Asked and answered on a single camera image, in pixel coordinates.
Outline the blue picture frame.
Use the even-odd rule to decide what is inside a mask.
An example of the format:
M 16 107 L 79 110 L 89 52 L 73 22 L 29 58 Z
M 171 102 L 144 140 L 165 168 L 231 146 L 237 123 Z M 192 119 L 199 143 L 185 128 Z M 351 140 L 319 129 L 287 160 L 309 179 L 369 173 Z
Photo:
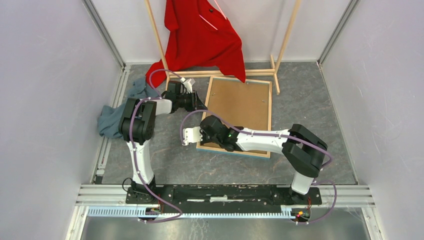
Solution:
M 270 131 L 272 96 L 271 81 L 211 76 L 205 105 L 233 126 Z

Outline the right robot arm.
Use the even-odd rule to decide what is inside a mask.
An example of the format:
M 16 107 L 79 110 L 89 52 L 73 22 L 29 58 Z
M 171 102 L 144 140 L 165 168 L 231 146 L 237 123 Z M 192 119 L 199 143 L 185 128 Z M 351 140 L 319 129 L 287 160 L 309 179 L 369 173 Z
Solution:
M 280 131 L 254 130 L 226 125 L 215 115 L 207 116 L 199 125 L 201 145 L 213 143 L 227 152 L 262 151 L 281 154 L 295 170 L 289 199 L 302 204 L 309 198 L 313 181 L 319 176 L 328 156 L 328 146 L 301 124 Z

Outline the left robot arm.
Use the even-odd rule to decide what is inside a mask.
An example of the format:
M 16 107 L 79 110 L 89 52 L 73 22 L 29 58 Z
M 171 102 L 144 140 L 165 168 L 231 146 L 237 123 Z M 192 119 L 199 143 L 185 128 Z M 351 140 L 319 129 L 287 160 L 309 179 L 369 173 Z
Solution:
M 150 140 L 154 135 L 156 116 L 168 115 L 178 109 L 187 112 L 205 110 L 206 106 L 193 89 L 193 78 L 169 81 L 167 90 L 156 97 L 130 97 L 118 124 L 118 131 L 126 141 L 131 154 L 133 176 L 129 197 L 138 198 L 145 204 L 157 198 L 155 175 L 151 166 Z

